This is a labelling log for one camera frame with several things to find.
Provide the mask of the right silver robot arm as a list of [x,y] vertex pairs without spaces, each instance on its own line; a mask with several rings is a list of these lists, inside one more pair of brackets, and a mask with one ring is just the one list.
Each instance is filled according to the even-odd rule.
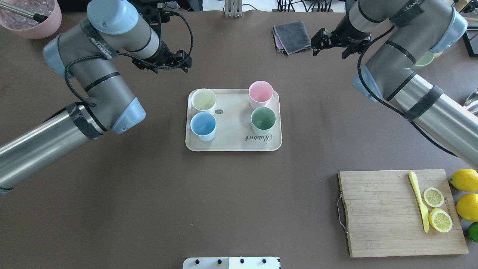
[[391,105],[407,121],[477,168],[477,117],[412,69],[427,52],[442,52],[465,33],[468,23],[453,6],[442,0],[352,2],[335,30],[321,29],[314,35],[313,55],[333,47],[345,48],[342,58],[364,53],[372,44],[372,32],[386,20],[394,32],[363,67],[357,68],[355,88],[373,102]]

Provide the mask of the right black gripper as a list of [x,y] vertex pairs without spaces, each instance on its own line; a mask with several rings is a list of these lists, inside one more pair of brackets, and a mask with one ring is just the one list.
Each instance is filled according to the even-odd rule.
[[356,29],[348,17],[344,17],[334,31],[320,29],[311,39],[313,56],[324,49],[344,47],[342,59],[354,53],[363,53],[372,42],[371,32],[362,32]]

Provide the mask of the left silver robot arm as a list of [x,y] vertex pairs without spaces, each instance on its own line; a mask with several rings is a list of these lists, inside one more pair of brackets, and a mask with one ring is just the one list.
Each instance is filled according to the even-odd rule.
[[130,57],[140,70],[191,68],[191,53],[171,53],[162,23],[181,12],[154,0],[91,0],[87,17],[43,48],[46,63],[65,79],[79,102],[1,147],[1,196],[106,131],[124,133],[146,113],[112,63]]

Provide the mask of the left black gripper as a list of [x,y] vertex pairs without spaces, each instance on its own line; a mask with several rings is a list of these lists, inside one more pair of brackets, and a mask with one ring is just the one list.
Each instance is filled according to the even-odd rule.
[[162,23],[169,22],[171,16],[179,16],[183,21],[186,19],[178,12],[158,8],[159,2],[158,0],[133,0],[131,2],[139,16],[150,26],[150,35],[146,44],[131,52],[133,64],[140,70],[147,69],[155,73],[158,73],[160,69],[175,68],[181,68],[188,73],[192,66],[190,53],[183,50],[172,53],[162,41]]

